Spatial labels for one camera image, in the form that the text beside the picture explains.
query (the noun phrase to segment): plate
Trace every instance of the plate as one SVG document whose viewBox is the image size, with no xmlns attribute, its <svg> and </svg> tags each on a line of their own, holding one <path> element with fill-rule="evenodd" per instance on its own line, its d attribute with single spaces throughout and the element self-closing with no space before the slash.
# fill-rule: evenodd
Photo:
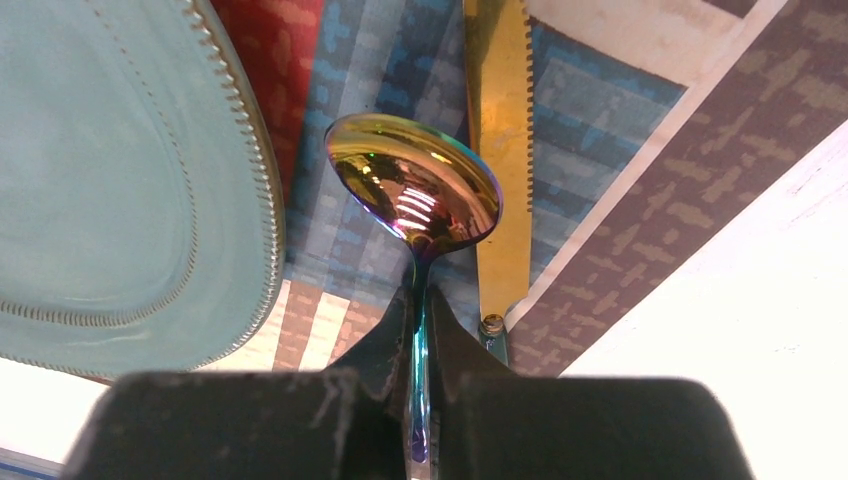
<svg viewBox="0 0 848 480">
<path fill-rule="evenodd" d="M 265 127 L 205 0 L 0 2 L 0 356 L 185 370 L 282 281 Z"/>
</svg>

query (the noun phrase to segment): serrated knife blade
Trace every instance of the serrated knife blade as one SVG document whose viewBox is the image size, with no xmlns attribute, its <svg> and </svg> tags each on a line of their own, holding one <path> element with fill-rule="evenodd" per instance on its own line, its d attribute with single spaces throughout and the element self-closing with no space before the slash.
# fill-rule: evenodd
<svg viewBox="0 0 848 480">
<path fill-rule="evenodd" d="M 501 221 L 477 245 L 481 341 L 504 363 L 507 310 L 527 296 L 533 196 L 530 21 L 522 0 L 464 0 L 471 148 L 503 191 Z"/>
</svg>

